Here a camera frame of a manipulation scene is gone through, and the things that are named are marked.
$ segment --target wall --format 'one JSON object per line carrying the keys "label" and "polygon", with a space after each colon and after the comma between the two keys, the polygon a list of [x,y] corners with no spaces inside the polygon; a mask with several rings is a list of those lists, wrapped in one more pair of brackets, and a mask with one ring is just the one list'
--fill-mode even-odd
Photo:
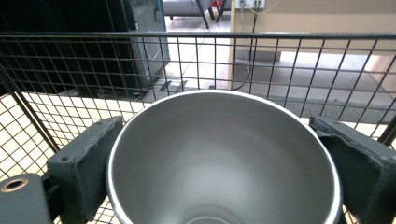
{"label": "wall", "polygon": [[[266,0],[268,9],[277,0]],[[232,30],[242,31],[241,11],[234,12]],[[253,13],[244,11],[245,31]],[[256,32],[396,32],[395,0],[280,0],[259,15]]]}

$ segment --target metal grid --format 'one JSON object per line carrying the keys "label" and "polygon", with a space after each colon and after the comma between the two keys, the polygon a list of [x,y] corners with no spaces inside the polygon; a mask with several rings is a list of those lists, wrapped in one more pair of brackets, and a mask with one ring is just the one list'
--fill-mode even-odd
{"label": "metal grid", "polygon": [[[42,174],[97,120],[126,122],[182,91],[246,92],[374,139],[396,114],[391,34],[26,33],[0,34],[0,49],[2,179]],[[106,200],[93,223],[108,222],[118,221]]]}

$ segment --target screw hole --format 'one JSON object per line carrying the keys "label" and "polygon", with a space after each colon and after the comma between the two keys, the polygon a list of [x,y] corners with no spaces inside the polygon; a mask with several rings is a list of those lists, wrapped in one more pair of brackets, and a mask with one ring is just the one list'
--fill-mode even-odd
{"label": "screw hole", "polygon": [[61,161],[68,161],[68,160],[70,160],[69,156],[62,156],[61,157]]}
{"label": "screw hole", "polygon": [[23,188],[28,182],[29,182],[29,180],[26,178],[19,178],[19,179],[11,180],[1,188],[1,191],[5,192],[5,193],[12,192],[17,189]]}

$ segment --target black appliance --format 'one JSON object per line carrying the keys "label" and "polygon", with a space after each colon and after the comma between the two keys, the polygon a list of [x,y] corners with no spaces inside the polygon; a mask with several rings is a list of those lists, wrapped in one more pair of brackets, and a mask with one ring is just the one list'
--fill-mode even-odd
{"label": "black appliance", "polygon": [[[164,24],[148,16],[161,0],[4,0],[0,1],[1,32],[138,32],[163,31]],[[151,85],[164,63],[167,48],[143,44],[134,38],[73,38],[67,41],[1,44],[0,64],[22,91],[59,93],[76,90],[83,97],[97,97],[99,90],[140,94]]]}

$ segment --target floor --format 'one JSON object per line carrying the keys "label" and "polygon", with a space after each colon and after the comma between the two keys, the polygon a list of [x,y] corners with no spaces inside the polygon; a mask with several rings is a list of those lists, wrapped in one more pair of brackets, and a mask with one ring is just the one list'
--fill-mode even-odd
{"label": "floor", "polygon": [[[165,23],[168,32],[230,32],[230,12],[225,12],[219,23],[210,20],[207,12],[206,17],[209,29],[205,28],[202,18],[174,17],[170,20],[166,17]],[[181,89],[189,91],[230,88],[231,66],[226,64],[229,62],[230,47],[221,45],[229,45],[230,39],[216,39],[216,47],[212,38],[169,38],[168,41],[172,62],[166,66],[166,78],[157,81],[155,97],[152,92],[144,95],[145,101],[154,102],[168,96],[169,91],[181,91]],[[234,67],[233,86],[238,91],[268,98],[299,117],[322,115],[345,122],[377,123],[381,119],[382,122],[390,122],[396,113],[385,114],[385,111],[389,105],[392,105],[393,97],[387,93],[378,93],[373,98],[371,91],[377,88],[378,83],[368,73],[361,74],[357,82],[360,73],[356,71],[363,69],[367,56],[353,54],[345,58],[342,56],[342,54],[323,53],[316,65],[317,53],[299,52],[296,57],[295,52],[284,51],[280,60],[274,64],[272,61],[255,62],[251,75],[246,66],[248,60],[239,57],[236,60],[239,65]],[[295,58],[297,58],[295,67],[308,69],[291,71]],[[342,67],[338,68],[341,60],[343,60]],[[314,72],[315,67],[323,70]],[[275,85],[271,87],[265,84],[246,85],[245,81],[271,82]],[[366,110],[364,107],[367,105],[379,109]]]}

